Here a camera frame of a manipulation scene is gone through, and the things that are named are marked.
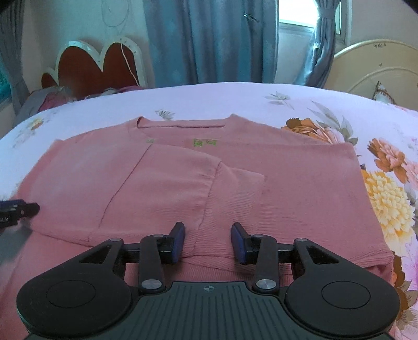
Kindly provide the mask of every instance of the metal screw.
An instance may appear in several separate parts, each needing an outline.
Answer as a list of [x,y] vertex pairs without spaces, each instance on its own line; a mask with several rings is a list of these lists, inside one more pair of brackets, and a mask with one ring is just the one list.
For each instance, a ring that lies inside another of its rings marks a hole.
[[148,280],[142,281],[141,286],[145,289],[158,289],[162,286],[163,284],[161,283],[161,281],[150,278]]
[[260,289],[273,289],[277,286],[276,282],[268,278],[258,280],[255,285]]

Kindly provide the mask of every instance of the fabric pile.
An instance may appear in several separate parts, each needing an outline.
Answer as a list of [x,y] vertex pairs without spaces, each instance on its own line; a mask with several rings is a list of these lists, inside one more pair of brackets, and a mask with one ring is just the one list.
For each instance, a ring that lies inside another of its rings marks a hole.
[[[166,268],[170,281],[250,279],[252,268],[234,259],[234,222],[281,243],[311,239],[392,279],[393,254],[352,144],[328,144],[237,115],[141,117],[56,141],[16,196],[41,210],[13,275],[0,287],[0,330],[13,338],[26,332],[15,311],[26,281],[111,237],[139,242],[167,234],[177,221],[186,239],[180,269]],[[280,274],[283,286],[292,282],[289,267]],[[135,273],[125,280],[135,282]]]

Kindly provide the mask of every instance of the blue curtain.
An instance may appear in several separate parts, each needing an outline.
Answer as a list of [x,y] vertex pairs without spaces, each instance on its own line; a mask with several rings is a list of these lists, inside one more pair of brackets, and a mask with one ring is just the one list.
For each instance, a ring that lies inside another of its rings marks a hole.
[[295,84],[323,88],[335,54],[335,12],[340,0],[315,0],[319,19]]
[[6,76],[1,72],[0,65],[0,103],[11,96],[9,82]]
[[277,0],[144,0],[156,87],[273,82]]
[[0,65],[9,81],[15,114],[29,96],[22,72],[22,31],[25,0],[15,0],[0,13]]

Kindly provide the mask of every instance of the leaf print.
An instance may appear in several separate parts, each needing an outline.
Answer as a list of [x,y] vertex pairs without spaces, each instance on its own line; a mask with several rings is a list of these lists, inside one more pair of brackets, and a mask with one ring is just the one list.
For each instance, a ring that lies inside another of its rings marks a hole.
[[418,328],[418,311],[413,309],[405,310],[396,322],[396,325],[400,330],[404,330],[407,325]]
[[418,291],[407,291],[405,293],[406,299],[408,300],[408,307],[415,305],[418,299]]
[[348,122],[348,120],[346,120],[344,116],[342,117],[341,128],[346,129],[348,131],[348,137],[352,136],[353,128],[351,127],[351,124]]
[[399,287],[403,292],[406,292],[409,289],[412,281],[404,281],[403,284]]
[[290,100],[290,97],[288,95],[284,95],[282,93],[276,92],[275,95],[271,93],[270,95],[267,95],[264,98],[271,100],[270,104],[286,105],[287,107],[294,110],[293,106],[289,102],[287,102],[287,100]]
[[355,147],[358,141],[359,141],[359,139],[357,137],[354,137],[354,138],[348,139],[347,143],[351,143]]
[[320,122],[320,121],[317,121],[317,124],[318,124],[321,128],[324,128],[324,129],[329,128],[329,126],[328,126],[327,124],[322,123],[322,122]]
[[157,110],[155,111],[162,119],[165,121],[172,121],[174,117],[174,113],[167,111],[167,110]]
[[414,237],[411,242],[405,246],[407,254],[402,258],[402,273],[405,281],[411,281],[409,289],[418,290],[418,240]]
[[270,95],[266,96],[267,99],[272,99],[272,100],[289,100],[290,97],[288,95],[284,95],[282,93],[276,92],[276,94],[272,94],[270,93]]
[[415,191],[412,189],[411,184],[409,184],[408,182],[405,183],[404,188],[405,188],[405,192],[406,192],[406,196],[408,197],[408,200],[410,201],[411,205],[414,205],[417,198],[415,195]]
[[318,109],[320,109],[321,110],[321,113],[323,114],[323,116],[325,116],[326,117],[326,119],[323,119],[325,122],[327,121],[327,120],[329,120],[329,121],[332,121],[333,122],[333,124],[329,124],[330,125],[330,127],[333,127],[334,129],[337,129],[337,130],[339,130],[339,129],[341,129],[341,126],[340,126],[340,124],[339,124],[339,122],[338,122],[338,119],[337,119],[337,117],[331,112],[331,110],[329,109],[329,108],[327,108],[327,107],[325,107],[324,105],[322,105],[322,104],[320,104],[320,103],[317,103],[317,102],[315,102],[315,101],[312,101],[316,106],[317,106],[317,108]]
[[331,119],[328,119],[326,115],[324,115],[322,112],[314,111],[310,108],[308,108],[310,112],[312,112],[314,115],[316,115],[320,120],[322,124],[325,124],[327,127],[332,128],[334,130],[339,129],[339,125],[336,125],[335,122]]
[[346,128],[342,128],[340,132],[344,136],[344,140],[348,140],[351,136]]

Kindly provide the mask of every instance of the headboard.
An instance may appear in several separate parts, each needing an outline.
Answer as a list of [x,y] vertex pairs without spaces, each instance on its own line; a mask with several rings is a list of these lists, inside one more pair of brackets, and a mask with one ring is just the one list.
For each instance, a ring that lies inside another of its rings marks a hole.
[[379,81],[396,104],[418,110],[418,49],[388,39],[347,47],[335,55],[325,88],[372,98]]
[[141,50],[123,36],[107,42],[101,53],[84,41],[69,41],[59,52],[55,69],[42,75],[41,84],[42,88],[66,86],[77,99],[108,88],[147,87]]

